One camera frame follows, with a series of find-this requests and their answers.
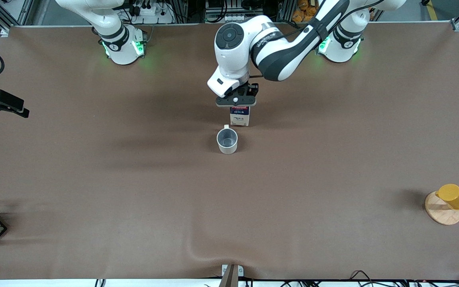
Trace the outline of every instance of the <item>small box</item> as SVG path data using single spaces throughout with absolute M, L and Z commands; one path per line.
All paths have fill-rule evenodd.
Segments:
M 249 126 L 249 113 L 251 107 L 231 107 L 229 108 L 229 119 L 234 126 Z

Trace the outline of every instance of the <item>wooden mug tree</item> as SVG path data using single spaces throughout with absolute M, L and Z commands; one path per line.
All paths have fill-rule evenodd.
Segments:
M 459 187 L 456 184 L 446 184 L 434 191 L 424 200 L 424 208 L 428 215 L 443 225 L 453 225 L 459 222 Z

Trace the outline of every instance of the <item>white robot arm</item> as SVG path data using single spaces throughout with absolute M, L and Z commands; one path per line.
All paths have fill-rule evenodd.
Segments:
M 285 80 L 297 69 L 304 57 L 327 38 L 348 15 L 368 7 L 395 10 L 405 1 L 324 0 L 316 15 L 301 28 L 302 31 L 292 42 L 288 42 L 266 16 L 256 16 L 242 23 L 225 24 L 215 36 L 215 56 L 219 67 L 208 80 L 208 85 L 215 94 L 224 98 L 247 83 L 249 57 L 266 80 Z M 350 34 L 347 36 L 350 41 L 358 38 L 355 33 L 341 32 Z
M 144 56 L 145 39 L 143 31 L 132 25 L 123 24 L 112 8 L 123 5 L 124 0 L 56 0 L 58 5 L 68 9 L 93 25 L 106 54 L 113 62 L 126 65 Z

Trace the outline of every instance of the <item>white mug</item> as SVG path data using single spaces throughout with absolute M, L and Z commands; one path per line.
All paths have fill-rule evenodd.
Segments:
M 217 133 L 217 144 L 224 154 L 232 154 L 237 150 L 238 135 L 229 125 L 224 125 L 224 129 Z

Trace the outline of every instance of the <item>brown food item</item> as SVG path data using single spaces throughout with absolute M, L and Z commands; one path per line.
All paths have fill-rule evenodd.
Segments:
M 302 21 L 304 21 L 304 11 L 302 10 L 296 10 L 294 13 L 293 13 L 293 16 L 292 16 L 292 21 L 295 22 L 295 23 L 300 23 Z
M 297 5 L 299 9 L 302 11 L 305 11 L 307 8 L 309 8 L 309 1 L 308 0 L 298 0 Z
M 306 17 L 313 17 L 316 14 L 316 11 L 318 11 L 316 7 L 309 7 L 306 9 Z

